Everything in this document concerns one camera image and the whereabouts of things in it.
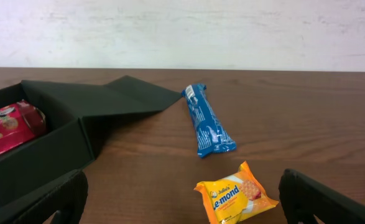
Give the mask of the blue cookie roll packet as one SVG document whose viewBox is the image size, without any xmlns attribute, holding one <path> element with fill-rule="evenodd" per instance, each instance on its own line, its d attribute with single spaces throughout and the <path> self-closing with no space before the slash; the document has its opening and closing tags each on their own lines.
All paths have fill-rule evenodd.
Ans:
<svg viewBox="0 0 365 224">
<path fill-rule="evenodd" d="M 210 106 L 202 83 L 188 85 L 181 95 L 186 99 L 188 112 L 198 143 L 197 154 L 204 158 L 212 153 L 234 151 L 236 142 L 230 138 Z"/>
</svg>

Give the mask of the dark green gift box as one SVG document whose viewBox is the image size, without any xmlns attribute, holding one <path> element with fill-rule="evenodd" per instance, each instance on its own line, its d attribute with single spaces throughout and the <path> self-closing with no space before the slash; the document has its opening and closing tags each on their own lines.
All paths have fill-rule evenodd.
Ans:
<svg viewBox="0 0 365 224">
<path fill-rule="evenodd" d="M 114 122 L 158 113 L 179 99 L 129 76 L 105 85 L 23 80 L 1 89 L 0 108 L 26 100 L 44 113 L 49 130 L 0 155 L 0 208 L 93 162 Z"/>
</svg>

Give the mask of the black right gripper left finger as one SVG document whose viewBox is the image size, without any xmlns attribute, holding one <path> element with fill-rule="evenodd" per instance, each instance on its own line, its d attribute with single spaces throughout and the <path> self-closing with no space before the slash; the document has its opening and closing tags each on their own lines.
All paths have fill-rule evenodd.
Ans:
<svg viewBox="0 0 365 224">
<path fill-rule="evenodd" d="M 0 223 L 79 223 L 88 196 L 82 170 L 73 170 L 0 207 Z"/>
</svg>

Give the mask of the red Hello Panda snack box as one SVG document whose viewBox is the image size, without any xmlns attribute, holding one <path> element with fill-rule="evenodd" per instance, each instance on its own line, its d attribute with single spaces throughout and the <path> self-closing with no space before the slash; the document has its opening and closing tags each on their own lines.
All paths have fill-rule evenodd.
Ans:
<svg viewBox="0 0 365 224">
<path fill-rule="evenodd" d="M 0 155 L 46 132 L 45 115 L 26 100 L 0 108 Z"/>
</svg>

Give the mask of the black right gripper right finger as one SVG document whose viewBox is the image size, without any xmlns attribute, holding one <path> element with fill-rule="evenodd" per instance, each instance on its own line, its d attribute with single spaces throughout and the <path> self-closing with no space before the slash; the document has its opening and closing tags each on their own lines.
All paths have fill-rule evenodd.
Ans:
<svg viewBox="0 0 365 224">
<path fill-rule="evenodd" d="M 280 178 L 279 198 L 289 224 L 365 224 L 364 205 L 293 169 Z"/>
</svg>

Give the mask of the orange Lemond biscuit packet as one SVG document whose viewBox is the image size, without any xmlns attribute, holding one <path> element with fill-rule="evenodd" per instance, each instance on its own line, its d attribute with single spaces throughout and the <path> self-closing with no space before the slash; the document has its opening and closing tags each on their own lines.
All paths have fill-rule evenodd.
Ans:
<svg viewBox="0 0 365 224">
<path fill-rule="evenodd" d="M 267 196 L 247 162 L 233 175 L 197 183 L 195 190 L 201 193 L 211 224 L 236 224 L 279 204 Z"/>
</svg>

